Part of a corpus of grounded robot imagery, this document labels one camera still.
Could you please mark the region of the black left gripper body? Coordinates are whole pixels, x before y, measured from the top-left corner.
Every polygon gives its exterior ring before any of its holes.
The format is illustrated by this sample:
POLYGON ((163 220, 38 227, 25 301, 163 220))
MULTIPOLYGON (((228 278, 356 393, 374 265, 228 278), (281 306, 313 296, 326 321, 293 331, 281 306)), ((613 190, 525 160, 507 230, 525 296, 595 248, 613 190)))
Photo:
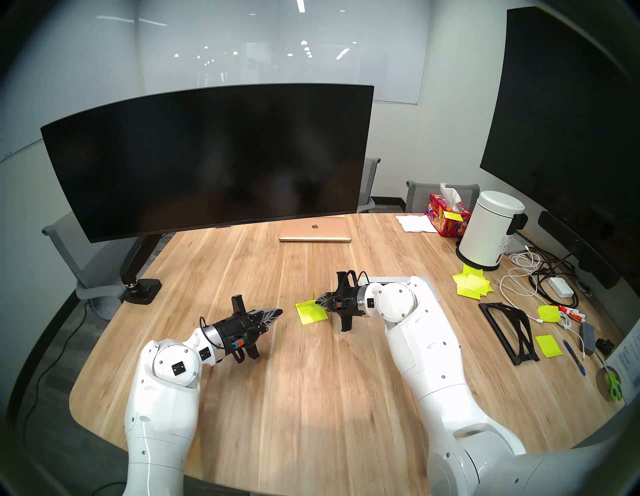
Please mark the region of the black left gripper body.
POLYGON ((261 312, 247 312, 243 297, 232 297, 232 315, 214 324, 226 355, 232 355, 238 364, 248 357, 259 358, 257 341, 261 335, 261 312))

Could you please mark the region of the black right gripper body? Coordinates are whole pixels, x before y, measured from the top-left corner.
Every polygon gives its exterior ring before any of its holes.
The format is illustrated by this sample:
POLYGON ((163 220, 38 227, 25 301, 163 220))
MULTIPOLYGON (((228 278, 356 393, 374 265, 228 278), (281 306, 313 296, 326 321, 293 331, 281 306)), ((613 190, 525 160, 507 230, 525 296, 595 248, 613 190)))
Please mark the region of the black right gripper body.
POLYGON ((341 332, 352 330, 354 317, 369 317, 366 310, 366 290, 369 277, 365 271, 356 275, 355 271, 337 271, 337 288, 331 292, 334 310, 340 318, 341 332))

